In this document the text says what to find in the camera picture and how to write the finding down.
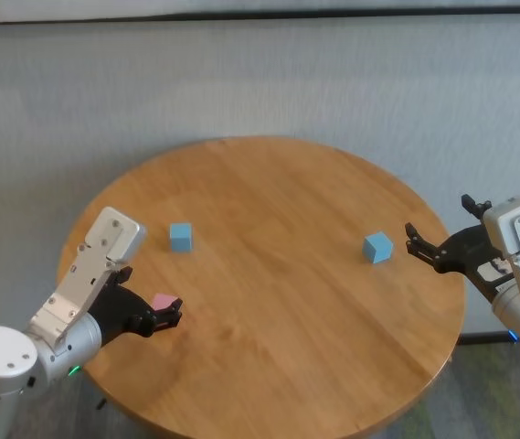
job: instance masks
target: round wooden table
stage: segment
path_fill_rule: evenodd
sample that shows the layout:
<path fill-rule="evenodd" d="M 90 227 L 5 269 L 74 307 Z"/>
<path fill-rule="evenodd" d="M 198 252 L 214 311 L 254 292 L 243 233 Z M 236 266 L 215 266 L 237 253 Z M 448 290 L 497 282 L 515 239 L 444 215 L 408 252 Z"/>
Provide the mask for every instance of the round wooden table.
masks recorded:
<path fill-rule="evenodd" d="M 361 437 L 410 407 L 461 330 L 462 276 L 408 255 L 404 224 L 448 235 L 410 188 L 355 155 L 280 137 L 164 153 L 81 215 L 59 276 L 100 210 L 148 229 L 128 287 L 184 300 L 177 328 L 122 335 L 85 368 L 134 418 L 172 437 Z M 169 250 L 190 222 L 194 250 Z M 391 260 L 368 262 L 384 231 Z"/>

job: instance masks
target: blue cube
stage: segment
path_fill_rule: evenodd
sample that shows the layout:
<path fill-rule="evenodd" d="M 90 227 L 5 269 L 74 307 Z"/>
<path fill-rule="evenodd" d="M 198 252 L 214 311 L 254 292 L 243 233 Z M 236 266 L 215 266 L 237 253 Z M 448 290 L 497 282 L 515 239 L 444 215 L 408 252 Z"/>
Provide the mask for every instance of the blue cube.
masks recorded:
<path fill-rule="evenodd" d="M 193 250 L 193 228 L 188 222 L 170 225 L 170 248 L 173 252 Z"/>
<path fill-rule="evenodd" d="M 363 241 L 363 254 L 372 263 L 383 262 L 389 259 L 394 244 L 383 231 L 366 236 Z"/>

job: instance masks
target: gray wall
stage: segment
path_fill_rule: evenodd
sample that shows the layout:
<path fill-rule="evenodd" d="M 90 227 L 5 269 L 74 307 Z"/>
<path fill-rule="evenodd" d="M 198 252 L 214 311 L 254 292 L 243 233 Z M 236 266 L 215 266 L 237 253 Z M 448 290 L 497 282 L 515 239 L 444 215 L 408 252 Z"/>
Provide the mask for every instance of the gray wall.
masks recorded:
<path fill-rule="evenodd" d="M 0 27 L 0 323 L 46 299 L 121 172 L 245 134 L 354 151 L 473 224 L 463 191 L 520 193 L 520 16 Z M 498 327 L 470 291 L 465 330 Z"/>

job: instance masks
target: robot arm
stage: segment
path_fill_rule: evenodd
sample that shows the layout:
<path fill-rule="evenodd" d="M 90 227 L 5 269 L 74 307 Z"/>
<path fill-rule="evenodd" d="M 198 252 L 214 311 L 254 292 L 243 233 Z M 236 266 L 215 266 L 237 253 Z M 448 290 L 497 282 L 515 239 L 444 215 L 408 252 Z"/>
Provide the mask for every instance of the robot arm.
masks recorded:
<path fill-rule="evenodd" d="M 461 230 L 439 247 L 406 225 L 408 252 L 437 273 L 462 273 L 492 304 L 502 323 L 520 337 L 520 197 L 495 207 L 476 204 L 468 195 L 462 206 L 481 224 Z"/>
<path fill-rule="evenodd" d="M 178 325 L 180 299 L 153 310 L 122 286 L 126 266 L 145 228 L 105 208 L 79 246 L 77 258 L 24 333 L 0 327 L 0 438 L 6 437 L 17 405 L 46 391 L 124 332 L 149 337 Z"/>

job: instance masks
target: floor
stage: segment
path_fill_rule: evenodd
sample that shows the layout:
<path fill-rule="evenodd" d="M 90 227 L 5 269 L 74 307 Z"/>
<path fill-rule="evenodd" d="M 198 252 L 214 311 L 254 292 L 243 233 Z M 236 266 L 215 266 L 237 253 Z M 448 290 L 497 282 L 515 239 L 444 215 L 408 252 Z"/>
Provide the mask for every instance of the floor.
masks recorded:
<path fill-rule="evenodd" d="M 77 374 L 22 407 L 9 439 L 153 439 Z M 459 347 L 426 397 L 371 439 L 520 438 L 520 345 Z"/>

